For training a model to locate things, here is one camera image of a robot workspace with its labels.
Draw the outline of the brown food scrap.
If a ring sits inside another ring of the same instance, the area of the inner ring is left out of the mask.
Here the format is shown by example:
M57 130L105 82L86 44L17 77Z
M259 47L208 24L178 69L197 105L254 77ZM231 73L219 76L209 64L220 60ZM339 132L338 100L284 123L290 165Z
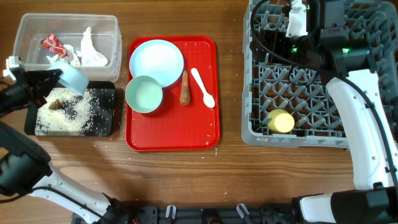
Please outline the brown food scrap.
M60 100L55 100L53 103L50 104L49 109L56 111L63 108L63 102Z

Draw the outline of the orange carrot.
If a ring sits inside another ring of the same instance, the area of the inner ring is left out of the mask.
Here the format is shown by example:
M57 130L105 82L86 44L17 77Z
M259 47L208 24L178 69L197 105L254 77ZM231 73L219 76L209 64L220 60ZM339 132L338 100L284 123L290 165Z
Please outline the orange carrot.
M188 72L185 70L182 74L182 86L180 94L180 103L184 106L190 104L190 90L188 84Z

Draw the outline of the white plastic spoon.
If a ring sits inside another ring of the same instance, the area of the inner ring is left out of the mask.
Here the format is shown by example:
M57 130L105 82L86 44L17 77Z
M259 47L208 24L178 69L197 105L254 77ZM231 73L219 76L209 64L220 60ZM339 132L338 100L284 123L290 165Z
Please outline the white plastic spoon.
M215 107L215 99L213 98L212 95L210 95L206 88L205 85L203 83L203 80L201 79L201 76L198 72L198 70L196 68L192 68L191 70L191 74L194 77L196 83L198 84L200 90L203 93L203 102L204 104L208 107L208 108L214 108Z

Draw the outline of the green bowl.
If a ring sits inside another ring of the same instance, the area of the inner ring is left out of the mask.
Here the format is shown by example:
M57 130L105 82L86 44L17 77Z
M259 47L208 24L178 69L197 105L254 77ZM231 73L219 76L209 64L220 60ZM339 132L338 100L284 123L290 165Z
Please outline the green bowl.
M152 77L135 77L126 86L125 99L133 111L151 113L160 106L163 89Z

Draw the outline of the yellow plastic cup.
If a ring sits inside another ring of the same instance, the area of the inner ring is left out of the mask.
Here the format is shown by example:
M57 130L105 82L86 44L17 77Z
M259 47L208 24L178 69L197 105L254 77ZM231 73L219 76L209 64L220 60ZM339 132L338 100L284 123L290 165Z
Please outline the yellow plastic cup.
M267 127L274 133L289 133L295 126L294 117L286 110L272 110L269 117Z

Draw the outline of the large light blue plate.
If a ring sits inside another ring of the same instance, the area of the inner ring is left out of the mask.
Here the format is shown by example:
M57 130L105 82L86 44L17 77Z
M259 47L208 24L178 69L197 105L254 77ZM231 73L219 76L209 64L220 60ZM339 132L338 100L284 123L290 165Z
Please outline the large light blue plate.
M184 57L173 43L154 39L136 47L129 59L129 71L133 78L148 76L162 88L174 84L184 70Z

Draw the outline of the red snack wrapper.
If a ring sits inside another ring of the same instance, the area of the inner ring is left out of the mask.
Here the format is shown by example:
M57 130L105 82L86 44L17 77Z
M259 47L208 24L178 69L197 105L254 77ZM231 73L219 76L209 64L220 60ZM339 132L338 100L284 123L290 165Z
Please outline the red snack wrapper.
M66 48L54 34L46 36L40 41L40 44L49 52L57 54L60 58L65 58L68 55Z

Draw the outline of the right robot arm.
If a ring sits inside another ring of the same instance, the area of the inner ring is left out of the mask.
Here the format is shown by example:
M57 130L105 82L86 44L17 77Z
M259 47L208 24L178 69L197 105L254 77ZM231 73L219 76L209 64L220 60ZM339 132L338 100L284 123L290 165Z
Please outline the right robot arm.
M344 1L288 3L289 27L298 34L251 27L251 50L316 71L325 82L348 140L354 189L295 198L295 223L395 223L397 147L379 91L371 47L352 40Z

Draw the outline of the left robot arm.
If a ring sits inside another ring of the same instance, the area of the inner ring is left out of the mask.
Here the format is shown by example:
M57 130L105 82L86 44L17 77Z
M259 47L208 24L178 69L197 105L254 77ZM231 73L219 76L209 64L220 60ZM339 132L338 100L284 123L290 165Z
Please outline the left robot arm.
M1 90L1 114L8 114L34 103L45 104L45 97L61 83L83 93L88 79L69 68L25 71L8 68L6 76L14 84ZM73 212L85 223L129 223L130 214L115 198L94 192L61 173L49 154L36 142L1 123L1 147L7 154L1 158L1 194L6 203L26 195L40 197Z

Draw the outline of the small light blue bowl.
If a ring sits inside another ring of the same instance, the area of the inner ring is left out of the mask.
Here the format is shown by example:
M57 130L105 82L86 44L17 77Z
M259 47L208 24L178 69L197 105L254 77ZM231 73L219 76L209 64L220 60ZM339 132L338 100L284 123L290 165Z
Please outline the small light blue bowl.
M82 74L77 68L71 66L69 63L57 61L52 64L47 70L60 69L59 83L64 87L70 89L78 95L83 96L89 84L89 79Z

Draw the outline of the white napkin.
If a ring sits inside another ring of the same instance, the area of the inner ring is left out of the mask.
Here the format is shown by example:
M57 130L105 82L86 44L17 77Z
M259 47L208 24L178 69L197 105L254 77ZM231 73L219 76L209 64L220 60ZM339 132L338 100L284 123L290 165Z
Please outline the white napkin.
M99 53L93 46L91 27L87 27L81 40L81 65L84 67L103 67L108 64L108 59Z

